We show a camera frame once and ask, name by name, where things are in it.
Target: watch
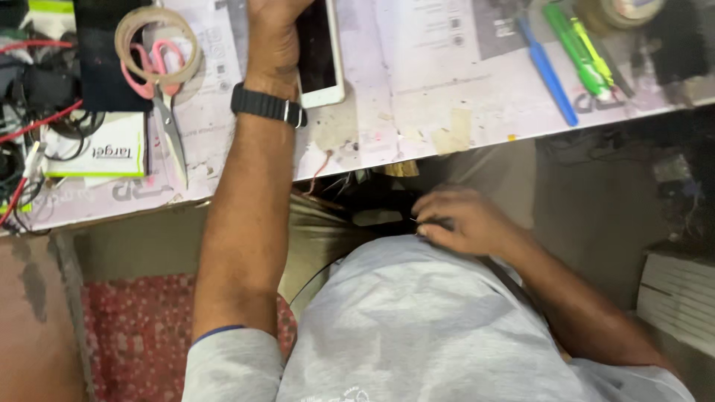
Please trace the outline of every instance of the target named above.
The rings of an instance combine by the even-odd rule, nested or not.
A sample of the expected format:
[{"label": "watch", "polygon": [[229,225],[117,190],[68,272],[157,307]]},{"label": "watch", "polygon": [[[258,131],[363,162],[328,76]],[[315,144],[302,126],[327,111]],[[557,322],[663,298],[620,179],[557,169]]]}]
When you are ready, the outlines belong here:
[{"label": "watch", "polygon": [[295,128],[308,125],[305,110],[298,103],[262,92],[249,91],[243,87],[243,82],[233,88],[231,110],[234,113],[248,113],[282,120]]}]

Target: gray t-shirt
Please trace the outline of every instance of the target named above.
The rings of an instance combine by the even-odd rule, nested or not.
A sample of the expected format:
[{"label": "gray t-shirt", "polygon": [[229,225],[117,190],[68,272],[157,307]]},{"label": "gray t-shirt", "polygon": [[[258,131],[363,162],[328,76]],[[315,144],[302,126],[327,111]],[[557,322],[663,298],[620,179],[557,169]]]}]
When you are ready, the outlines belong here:
[{"label": "gray t-shirt", "polygon": [[414,236],[339,266],[277,341],[226,330],[189,351],[184,402],[693,401],[657,367],[565,363],[543,319],[492,272]]}]

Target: tape roll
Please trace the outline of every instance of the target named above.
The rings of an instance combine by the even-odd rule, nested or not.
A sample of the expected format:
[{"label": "tape roll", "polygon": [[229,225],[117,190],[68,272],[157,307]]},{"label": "tape roll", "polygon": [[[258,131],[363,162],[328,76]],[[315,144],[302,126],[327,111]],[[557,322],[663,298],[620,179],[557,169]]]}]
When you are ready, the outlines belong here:
[{"label": "tape roll", "polygon": [[[175,26],[181,29],[182,34],[191,42],[191,56],[184,67],[179,71],[165,75],[153,74],[144,71],[134,63],[134,59],[129,51],[132,37],[134,37],[134,34],[140,29],[152,23],[163,23]],[[196,35],[194,35],[191,27],[179,13],[161,7],[139,7],[125,15],[119,22],[117,31],[114,33],[114,49],[117,51],[119,59],[127,65],[127,68],[131,72],[146,79],[147,82],[153,82],[155,84],[171,85],[187,82],[196,75],[201,67],[201,48],[197,43]]]}]

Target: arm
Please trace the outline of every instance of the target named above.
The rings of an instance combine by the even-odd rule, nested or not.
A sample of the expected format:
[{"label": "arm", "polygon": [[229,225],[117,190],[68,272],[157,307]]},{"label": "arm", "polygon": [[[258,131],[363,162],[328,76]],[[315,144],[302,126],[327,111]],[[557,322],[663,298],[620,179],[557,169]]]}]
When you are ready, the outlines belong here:
[{"label": "arm", "polygon": [[[245,88],[295,101],[295,19],[312,0],[249,0]],[[228,325],[276,336],[276,298],[287,258],[294,129],[240,114],[204,229],[193,340]]]},{"label": "arm", "polygon": [[648,336],[613,303],[544,250],[525,230],[474,190],[429,194],[413,208],[417,221],[450,217],[455,230],[421,225],[431,241],[459,253],[509,262],[544,310],[561,345],[577,358],[610,366],[659,366],[673,373]]}]

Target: white smartphone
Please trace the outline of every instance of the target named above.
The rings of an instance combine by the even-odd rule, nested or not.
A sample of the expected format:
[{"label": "white smartphone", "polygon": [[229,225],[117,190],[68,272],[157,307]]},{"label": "white smartphone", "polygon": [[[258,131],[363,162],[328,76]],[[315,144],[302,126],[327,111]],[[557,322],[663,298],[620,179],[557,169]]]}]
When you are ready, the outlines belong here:
[{"label": "white smartphone", "polygon": [[345,81],[335,0],[315,0],[296,21],[300,38],[300,103],[305,109],[341,103]]}]

